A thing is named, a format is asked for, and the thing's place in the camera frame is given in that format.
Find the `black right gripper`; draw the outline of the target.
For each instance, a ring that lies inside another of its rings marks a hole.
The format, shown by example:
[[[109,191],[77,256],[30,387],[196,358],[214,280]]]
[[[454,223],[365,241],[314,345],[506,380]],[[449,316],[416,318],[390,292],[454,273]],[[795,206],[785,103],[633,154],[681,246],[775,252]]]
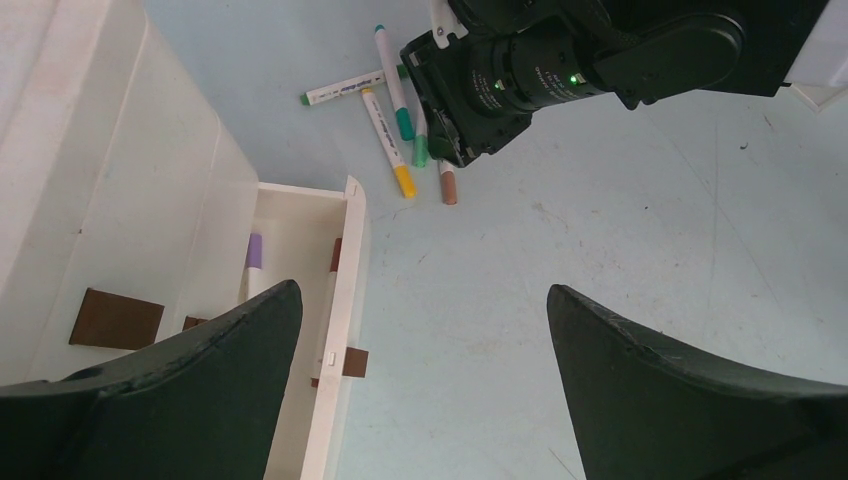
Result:
[[[503,149],[540,109],[597,93],[592,65],[565,29],[468,35],[445,49],[427,33],[400,57],[425,109],[431,155],[458,168]]]

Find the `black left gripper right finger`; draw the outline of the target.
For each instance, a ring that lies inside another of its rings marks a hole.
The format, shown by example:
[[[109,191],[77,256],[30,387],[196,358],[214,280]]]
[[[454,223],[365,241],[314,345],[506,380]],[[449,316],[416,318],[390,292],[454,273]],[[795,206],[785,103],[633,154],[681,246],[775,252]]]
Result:
[[[566,285],[550,335],[590,479],[843,479],[847,389],[744,365]]]

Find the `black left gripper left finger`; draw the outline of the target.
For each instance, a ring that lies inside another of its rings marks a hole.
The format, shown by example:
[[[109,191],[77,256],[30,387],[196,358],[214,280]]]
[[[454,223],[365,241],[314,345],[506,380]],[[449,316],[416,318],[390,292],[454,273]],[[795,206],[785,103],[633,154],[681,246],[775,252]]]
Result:
[[[1,390],[5,479],[260,479],[303,319],[285,280],[59,381]]]

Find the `white marker teal tip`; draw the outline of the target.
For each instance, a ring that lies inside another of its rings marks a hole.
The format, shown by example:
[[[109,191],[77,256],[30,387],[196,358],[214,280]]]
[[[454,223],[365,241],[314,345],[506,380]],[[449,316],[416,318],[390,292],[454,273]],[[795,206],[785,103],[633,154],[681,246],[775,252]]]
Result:
[[[389,36],[382,24],[378,24],[375,27],[374,39],[383,67],[386,84],[389,89],[389,95],[400,136],[404,141],[412,141],[415,138],[415,129],[406,102],[400,75],[398,73],[398,56],[393,50]]]

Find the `white marker green tip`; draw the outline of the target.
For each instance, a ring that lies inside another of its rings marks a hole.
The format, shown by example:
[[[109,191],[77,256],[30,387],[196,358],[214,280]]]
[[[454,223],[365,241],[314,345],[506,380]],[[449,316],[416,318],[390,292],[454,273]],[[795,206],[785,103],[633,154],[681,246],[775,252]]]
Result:
[[[413,165],[416,168],[424,168],[430,159],[430,154],[428,150],[428,124],[422,104],[417,108],[415,133]]]

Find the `white marker brown tip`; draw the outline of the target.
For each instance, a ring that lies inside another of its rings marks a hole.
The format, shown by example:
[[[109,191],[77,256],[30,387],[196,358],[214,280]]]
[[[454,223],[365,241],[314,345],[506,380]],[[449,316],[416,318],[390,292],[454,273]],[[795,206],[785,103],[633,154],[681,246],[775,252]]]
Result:
[[[458,203],[458,189],[455,167],[448,161],[439,160],[438,169],[442,201],[445,205],[456,205]]]

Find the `white marker brown cap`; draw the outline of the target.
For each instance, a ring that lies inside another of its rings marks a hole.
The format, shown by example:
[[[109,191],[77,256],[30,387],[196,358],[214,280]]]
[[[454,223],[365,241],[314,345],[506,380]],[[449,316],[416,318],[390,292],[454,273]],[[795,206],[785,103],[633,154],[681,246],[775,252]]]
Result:
[[[326,341],[334,300],[334,292],[337,280],[337,272],[339,268],[341,248],[342,239],[337,238],[334,242],[332,260],[330,264],[330,270],[327,275],[327,285],[325,288],[325,295],[322,303],[322,311],[318,322],[318,332],[316,337],[314,360],[312,361],[312,370],[310,375],[310,383],[312,388],[317,388],[320,381],[324,351],[326,348]]]

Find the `white marker yellow cap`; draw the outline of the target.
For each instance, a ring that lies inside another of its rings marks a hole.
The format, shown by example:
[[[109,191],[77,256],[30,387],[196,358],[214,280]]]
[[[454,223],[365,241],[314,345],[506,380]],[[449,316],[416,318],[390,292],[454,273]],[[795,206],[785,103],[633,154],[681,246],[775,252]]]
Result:
[[[408,170],[407,164],[397,148],[397,143],[390,131],[387,121],[385,120],[376,95],[371,88],[365,88],[361,91],[361,98],[398,183],[402,196],[407,199],[414,198],[417,195],[415,183]]]

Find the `white marker purple cap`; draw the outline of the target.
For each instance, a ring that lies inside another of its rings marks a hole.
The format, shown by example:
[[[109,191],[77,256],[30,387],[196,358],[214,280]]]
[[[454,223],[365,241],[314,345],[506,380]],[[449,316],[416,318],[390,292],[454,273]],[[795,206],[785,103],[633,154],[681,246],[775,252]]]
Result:
[[[260,233],[251,233],[245,260],[244,299],[250,300],[262,289],[263,238]]]

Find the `white drawer cabinet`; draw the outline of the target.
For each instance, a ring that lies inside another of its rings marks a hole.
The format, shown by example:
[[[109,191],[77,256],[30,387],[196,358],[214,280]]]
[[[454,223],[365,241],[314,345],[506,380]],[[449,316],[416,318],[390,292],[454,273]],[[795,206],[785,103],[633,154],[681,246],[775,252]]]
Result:
[[[294,279],[305,325],[266,475],[332,479],[362,318],[362,186],[262,183],[137,1],[1,5],[1,381],[58,380],[116,359],[73,346],[87,288],[163,306],[157,336],[244,298],[248,237],[264,285]],[[342,239],[319,385],[310,375]]]

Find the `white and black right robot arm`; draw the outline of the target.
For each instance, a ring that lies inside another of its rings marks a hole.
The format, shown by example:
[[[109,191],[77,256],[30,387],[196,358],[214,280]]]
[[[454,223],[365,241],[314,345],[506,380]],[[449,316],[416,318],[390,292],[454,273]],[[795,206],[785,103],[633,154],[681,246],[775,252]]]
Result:
[[[616,96],[633,110],[695,90],[764,96],[791,67],[823,1],[451,1],[400,53],[430,154],[463,168],[524,132],[535,112]]]

